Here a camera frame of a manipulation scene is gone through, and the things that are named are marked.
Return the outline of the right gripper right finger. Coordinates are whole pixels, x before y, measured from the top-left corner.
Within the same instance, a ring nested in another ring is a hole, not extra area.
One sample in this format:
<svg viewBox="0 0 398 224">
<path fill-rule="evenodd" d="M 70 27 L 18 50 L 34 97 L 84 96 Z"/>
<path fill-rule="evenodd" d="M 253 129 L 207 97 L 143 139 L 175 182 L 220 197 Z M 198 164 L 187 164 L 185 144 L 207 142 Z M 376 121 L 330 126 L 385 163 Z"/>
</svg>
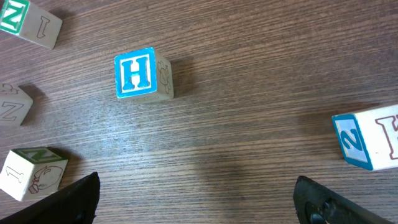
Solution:
<svg viewBox="0 0 398 224">
<path fill-rule="evenodd" d="M 293 199 L 300 224 L 393 224 L 304 175 Z"/>
</svg>

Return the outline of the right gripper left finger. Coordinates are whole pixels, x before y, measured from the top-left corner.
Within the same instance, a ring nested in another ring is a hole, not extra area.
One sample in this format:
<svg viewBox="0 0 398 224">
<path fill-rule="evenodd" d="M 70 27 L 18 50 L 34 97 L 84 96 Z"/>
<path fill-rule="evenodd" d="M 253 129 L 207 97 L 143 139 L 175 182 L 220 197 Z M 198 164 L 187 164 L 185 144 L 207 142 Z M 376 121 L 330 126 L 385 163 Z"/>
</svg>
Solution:
<svg viewBox="0 0 398 224">
<path fill-rule="evenodd" d="M 100 199 L 97 172 L 1 220 L 1 224 L 92 224 Z"/>
</svg>

